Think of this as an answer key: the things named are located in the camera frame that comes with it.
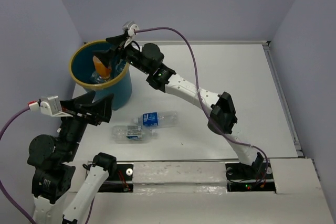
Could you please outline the clear wide-mouth plastic jar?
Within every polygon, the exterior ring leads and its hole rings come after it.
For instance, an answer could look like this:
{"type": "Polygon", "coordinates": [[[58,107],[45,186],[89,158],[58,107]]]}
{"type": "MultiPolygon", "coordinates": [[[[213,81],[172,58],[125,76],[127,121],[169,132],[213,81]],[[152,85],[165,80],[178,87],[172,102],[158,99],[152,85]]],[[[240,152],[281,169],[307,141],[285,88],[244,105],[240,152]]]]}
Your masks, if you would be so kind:
{"type": "Polygon", "coordinates": [[[124,70],[126,64],[127,64],[126,61],[124,61],[124,60],[120,60],[118,63],[115,64],[115,68],[114,68],[115,71],[116,71],[117,73],[121,73],[121,72],[124,70]]]}

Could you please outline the orange juice bottle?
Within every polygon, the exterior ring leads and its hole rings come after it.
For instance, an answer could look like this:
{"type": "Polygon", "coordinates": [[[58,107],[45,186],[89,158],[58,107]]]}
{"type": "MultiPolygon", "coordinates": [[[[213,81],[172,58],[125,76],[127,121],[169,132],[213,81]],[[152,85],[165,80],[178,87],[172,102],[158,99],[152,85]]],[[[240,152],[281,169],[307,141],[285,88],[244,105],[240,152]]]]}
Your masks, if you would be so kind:
{"type": "Polygon", "coordinates": [[[96,72],[103,78],[111,77],[111,67],[106,67],[96,56],[93,57],[93,64],[96,72]]]}

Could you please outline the small Pepsi labelled bottle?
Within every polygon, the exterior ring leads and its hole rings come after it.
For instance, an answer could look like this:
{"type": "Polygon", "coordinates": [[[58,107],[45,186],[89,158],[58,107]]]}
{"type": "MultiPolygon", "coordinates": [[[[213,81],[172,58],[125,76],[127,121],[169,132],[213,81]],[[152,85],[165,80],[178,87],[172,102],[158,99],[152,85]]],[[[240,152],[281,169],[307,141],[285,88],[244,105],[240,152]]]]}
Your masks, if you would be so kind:
{"type": "Polygon", "coordinates": [[[94,84],[102,84],[102,83],[106,83],[108,81],[110,81],[111,78],[103,78],[102,76],[100,76],[96,71],[94,71],[92,73],[92,75],[90,76],[90,81],[94,84]]]}

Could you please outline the clear bottle white cap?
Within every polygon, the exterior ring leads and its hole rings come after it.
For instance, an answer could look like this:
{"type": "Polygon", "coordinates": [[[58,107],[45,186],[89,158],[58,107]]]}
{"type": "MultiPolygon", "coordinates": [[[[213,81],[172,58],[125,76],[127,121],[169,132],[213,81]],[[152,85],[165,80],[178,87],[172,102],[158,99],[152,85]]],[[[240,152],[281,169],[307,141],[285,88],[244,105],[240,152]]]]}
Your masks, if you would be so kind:
{"type": "Polygon", "coordinates": [[[112,128],[112,138],[117,143],[142,143],[157,136],[156,130],[141,125],[116,125],[112,128]]]}

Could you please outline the clear bottle blue label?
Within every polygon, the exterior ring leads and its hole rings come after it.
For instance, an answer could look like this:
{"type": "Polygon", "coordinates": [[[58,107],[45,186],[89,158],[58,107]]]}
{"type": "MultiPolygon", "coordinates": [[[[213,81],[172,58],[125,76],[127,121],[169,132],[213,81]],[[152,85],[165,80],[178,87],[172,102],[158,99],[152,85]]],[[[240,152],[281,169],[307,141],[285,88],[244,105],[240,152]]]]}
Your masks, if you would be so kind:
{"type": "Polygon", "coordinates": [[[178,114],[176,111],[149,112],[134,118],[133,123],[145,127],[173,127],[178,124],[178,114]]]}

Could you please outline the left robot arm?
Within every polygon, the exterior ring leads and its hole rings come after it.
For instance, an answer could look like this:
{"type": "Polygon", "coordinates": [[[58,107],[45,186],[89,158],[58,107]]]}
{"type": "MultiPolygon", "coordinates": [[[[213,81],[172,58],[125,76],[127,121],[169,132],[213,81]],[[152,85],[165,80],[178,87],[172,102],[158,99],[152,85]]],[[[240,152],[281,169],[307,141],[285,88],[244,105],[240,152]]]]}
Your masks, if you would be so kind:
{"type": "Polygon", "coordinates": [[[74,99],[61,101],[57,96],[42,97],[31,109],[61,119],[58,136],[42,134],[29,145],[28,165],[35,168],[32,180],[35,223],[81,223],[96,193],[106,179],[115,176],[117,159],[97,154],[89,174],[71,204],[64,208],[76,168],[74,160],[87,125],[108,123],[112,116],[113,94],[95,100],[95,91],[74,99]]]}

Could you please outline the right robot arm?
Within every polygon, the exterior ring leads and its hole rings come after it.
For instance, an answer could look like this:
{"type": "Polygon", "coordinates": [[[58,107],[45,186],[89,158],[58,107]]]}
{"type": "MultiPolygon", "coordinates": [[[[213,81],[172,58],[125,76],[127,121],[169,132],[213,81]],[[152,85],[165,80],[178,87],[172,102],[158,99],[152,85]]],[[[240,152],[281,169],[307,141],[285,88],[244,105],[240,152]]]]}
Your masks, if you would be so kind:
{"type": "Polygon", "coordinates": [[[113,61],[125,61],[147,74],[146,81],[152,88],[200,108],[208,119],[207,127],[222,136],[236,153],[242,164],[243,174],[253,178],[260,173],[260,166],[267,160],[267,156],[260,148],[242,142],[233,133],[238,118],[229,93],[213,93],[200,88],[198,83],[192,84],[182,78],[163,63],[164,54],[156,44],[147,43],[142,47],[133,47],[131,40],[125,35],[107,38],[106,42],[111,45],[109,49],[93,53],[105,67],[110,66],[113,61]]]}

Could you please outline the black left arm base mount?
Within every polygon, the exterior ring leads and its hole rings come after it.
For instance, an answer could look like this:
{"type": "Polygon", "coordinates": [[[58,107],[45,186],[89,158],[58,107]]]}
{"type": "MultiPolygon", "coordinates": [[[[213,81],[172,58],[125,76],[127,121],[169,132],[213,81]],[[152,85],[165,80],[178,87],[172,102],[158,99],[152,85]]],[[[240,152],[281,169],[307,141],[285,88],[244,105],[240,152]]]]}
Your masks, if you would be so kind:
{"type": "Polygon", "coordinates": [[[117,169],[109,175],[107,170],[104,170],[98,165],[93,168],[92,162],[82,165],[86,170],[87,177],[100,177],[99,182],[102,182],[99,193],[132,193],[133,192],[133,173],[134,164],[126,162],[117,162],[117,169]]]}

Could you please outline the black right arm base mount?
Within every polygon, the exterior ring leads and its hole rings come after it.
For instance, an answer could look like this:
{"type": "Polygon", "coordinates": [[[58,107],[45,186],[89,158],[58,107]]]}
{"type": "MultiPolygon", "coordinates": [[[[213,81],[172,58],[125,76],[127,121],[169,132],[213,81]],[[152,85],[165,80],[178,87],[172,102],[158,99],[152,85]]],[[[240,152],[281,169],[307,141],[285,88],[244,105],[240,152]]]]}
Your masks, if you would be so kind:
{"type": "Polygon", "coordinates": [[[227,191],[272,191],[276,192],[271,164],[264,161],[264,157],[257,153],[256,161],[251,166],[242,163],[225,164],[227,191]]]}

